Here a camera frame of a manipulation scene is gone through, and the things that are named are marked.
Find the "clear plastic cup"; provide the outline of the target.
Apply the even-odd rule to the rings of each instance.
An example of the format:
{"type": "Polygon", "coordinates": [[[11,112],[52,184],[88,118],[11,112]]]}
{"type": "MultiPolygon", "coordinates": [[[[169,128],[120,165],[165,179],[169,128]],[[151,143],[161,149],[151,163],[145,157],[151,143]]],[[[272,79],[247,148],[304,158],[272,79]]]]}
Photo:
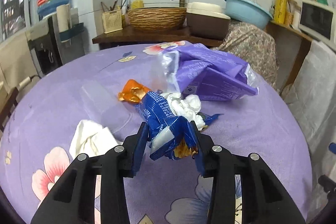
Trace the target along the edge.
{"type": "Polygon", "coordinates": [[[97,81],[85,82],[80,95],[90,119],[108,127],[112,133],[121,131],[131,120],[129,110],[97,81]]]}

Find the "blue snack wrapper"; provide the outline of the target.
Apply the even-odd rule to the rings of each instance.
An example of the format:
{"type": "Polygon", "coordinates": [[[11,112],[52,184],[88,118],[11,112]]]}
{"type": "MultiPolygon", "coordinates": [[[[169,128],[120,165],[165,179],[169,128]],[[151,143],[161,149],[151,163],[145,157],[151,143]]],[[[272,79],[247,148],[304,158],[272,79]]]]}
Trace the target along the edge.
{"type": "Polygon", "coordinates": [[[136,109],[149,126],[147,141],[151,160],[164,156],[178,160],[196,155],[196,131],[207,128],[220,116],[194,113],[193,109],[183,115],[174,114],[169,101],[152,91],[142,98],[136,109]]]}

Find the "orange peel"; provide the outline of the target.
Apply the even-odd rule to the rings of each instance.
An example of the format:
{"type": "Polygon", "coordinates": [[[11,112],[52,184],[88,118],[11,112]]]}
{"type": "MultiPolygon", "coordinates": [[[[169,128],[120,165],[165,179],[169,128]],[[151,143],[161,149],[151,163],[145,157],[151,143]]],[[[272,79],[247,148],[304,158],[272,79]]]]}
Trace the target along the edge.
{"type": "Polygon", "coordinates": [[[123,87],[123,90],[118,93],[117,98],[119,101],[138,104],[149,91],[151,91],[150,88],[138,83],[134,79],[130,79],[123,87]]]}

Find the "crumpled white tissue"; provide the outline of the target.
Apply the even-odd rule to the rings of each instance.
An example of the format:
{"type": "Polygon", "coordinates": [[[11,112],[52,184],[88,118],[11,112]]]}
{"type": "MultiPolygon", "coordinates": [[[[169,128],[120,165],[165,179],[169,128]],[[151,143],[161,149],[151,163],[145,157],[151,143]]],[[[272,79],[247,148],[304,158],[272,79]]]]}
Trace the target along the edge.
{"type": "Polygon", "coordinates": [[[72,138],[69,153],[75,159],[81,153],[89,157],[101,156],[110,149],[122,145],[107,127],[90,121],[81,120],[72,138]]]}

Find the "white cloth cover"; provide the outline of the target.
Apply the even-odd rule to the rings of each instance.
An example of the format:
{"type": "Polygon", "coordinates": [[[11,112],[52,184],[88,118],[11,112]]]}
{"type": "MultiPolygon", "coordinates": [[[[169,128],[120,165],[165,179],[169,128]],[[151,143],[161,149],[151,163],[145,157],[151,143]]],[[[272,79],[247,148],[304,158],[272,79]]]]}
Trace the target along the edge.
{"type": "Polygon", "coordinates": [[[284,98],[298,122],[309,147],[312,192],[307,221],[312,221],[327,204],[318,178],[335,181],[335,52],[322,42],[313,41],[302,67],[284,98]]]}

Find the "wooden chair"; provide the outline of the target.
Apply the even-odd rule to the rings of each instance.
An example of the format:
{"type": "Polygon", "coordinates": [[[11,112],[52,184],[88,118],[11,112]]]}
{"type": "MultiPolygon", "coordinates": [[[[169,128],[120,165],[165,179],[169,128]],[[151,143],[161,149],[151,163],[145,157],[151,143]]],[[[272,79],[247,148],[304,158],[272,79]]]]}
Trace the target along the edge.
{"type": "Polygon", "coordinates": [[[3,133],[5,129],[5,122],[9,120],[11,117],[12,111],[17,107],[18,101],[17,96],[19,93],[28,86],[33,79],[41,79],[39,75],[33,75],[26,77],[23,81],[21,81],[16,87],[12,88],[5,98],[1,99],[1,133],[3,133]]]}

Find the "purple plastic package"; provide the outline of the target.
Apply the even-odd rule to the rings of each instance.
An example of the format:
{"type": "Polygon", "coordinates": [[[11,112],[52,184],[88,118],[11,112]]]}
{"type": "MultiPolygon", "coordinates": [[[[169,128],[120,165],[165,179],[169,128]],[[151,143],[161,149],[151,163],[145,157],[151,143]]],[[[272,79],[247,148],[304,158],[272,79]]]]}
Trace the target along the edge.
{"type": "Polygon", "coordinates": [[[259,83],[250,64],[202,44],[168,47],[157,55],[153,86],[167,93],[197,95],[203,101],[256,96],[259,83]]]}

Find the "water dispenser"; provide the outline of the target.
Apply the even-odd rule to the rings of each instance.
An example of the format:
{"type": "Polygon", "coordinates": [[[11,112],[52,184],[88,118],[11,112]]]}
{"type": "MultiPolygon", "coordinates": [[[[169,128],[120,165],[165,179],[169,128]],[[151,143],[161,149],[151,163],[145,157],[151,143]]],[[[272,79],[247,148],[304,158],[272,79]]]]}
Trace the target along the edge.
{"type": "Polygon", "coordinates": [[[59,31],[55,13],[48,15],[27,32],[27,42],[38,75],[45,76],[55,69],[85,55],[78,9],[70,9],[71,27],[59,31]]]}

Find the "floral cloth cover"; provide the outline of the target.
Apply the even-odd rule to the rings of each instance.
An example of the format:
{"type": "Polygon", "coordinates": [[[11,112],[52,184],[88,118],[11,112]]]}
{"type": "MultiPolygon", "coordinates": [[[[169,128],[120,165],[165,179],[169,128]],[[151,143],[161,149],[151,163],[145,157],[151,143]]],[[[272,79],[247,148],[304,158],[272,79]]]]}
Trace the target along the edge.
{"type": "Polygon", "coordinates": [[[228,52],[245,60],[272,88],[276,88],[276,43],[265,31],[250,23],[231,20],[226,37],[213,50],[228,52]]]}

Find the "brown white rice cooker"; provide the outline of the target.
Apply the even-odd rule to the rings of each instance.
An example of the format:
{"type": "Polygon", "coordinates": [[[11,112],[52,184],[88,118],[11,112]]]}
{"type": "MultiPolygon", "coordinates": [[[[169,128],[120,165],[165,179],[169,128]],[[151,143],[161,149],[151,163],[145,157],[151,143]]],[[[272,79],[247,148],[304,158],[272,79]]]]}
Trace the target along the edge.
{"type": "Polygon", "coordinates": [[[222,13],[219,5],[204,2],[190,2],[186,10],[186,22],[192,36],[223,40],[231,18],[222,13]]]}

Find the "light blue plastic basin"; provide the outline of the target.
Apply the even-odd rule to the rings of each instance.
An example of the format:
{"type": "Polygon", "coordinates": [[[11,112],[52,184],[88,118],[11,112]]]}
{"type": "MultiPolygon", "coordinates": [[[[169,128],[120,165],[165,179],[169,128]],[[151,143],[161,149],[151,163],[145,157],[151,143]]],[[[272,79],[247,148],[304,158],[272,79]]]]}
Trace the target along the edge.
{"type": "Polygon", "coordinates": [[[224,0],[226,3],[225,14],[231,19],[253,24],[263,30],[272,15],[258,4],[250,0],[224,0]]]}

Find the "window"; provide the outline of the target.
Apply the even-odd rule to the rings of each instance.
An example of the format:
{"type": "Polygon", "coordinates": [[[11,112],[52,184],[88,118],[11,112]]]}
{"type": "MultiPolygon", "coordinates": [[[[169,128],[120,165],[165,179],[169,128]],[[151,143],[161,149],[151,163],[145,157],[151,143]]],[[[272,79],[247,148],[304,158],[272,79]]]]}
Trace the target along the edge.
{"type": "Polygon", "coordinates": [[[31,26],[30,0],[1,0],[1,42],[31,26]]]}

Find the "woven basin sink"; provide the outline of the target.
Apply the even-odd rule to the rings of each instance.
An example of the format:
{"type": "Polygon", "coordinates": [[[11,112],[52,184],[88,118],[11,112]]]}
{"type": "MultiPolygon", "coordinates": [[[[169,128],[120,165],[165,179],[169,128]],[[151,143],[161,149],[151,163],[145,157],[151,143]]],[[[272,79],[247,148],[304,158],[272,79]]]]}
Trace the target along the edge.
{"type": "Polygon", "coordinates": [[[186,8],[157,7],[129,10],[130,25],[143,32],[165,32],[180,29],[186,18],[186,8]]]}

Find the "yellow soap bottle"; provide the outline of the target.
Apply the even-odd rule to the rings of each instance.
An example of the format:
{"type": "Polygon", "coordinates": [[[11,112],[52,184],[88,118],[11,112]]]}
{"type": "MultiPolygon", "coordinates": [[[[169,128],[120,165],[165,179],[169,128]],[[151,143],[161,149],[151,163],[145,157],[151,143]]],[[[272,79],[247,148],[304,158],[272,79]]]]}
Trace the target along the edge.
{"type": "Polygon", "coordinates": [[[144,8],[144,4],[143,4],[143,0],[134,0],[131,3],[131,9],[135,10],[135,9],[143,9],[144,8]]]}

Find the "yellow box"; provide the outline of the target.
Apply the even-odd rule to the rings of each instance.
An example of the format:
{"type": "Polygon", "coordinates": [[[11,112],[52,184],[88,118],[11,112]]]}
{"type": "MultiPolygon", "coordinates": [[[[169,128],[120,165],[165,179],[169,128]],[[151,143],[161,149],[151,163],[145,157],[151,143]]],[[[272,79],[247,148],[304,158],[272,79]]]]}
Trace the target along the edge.
{"type": "Polygon", "coordinates": [[[284,24],[287,0],[276,0],[273,19],[276,23],[284,24]]]}

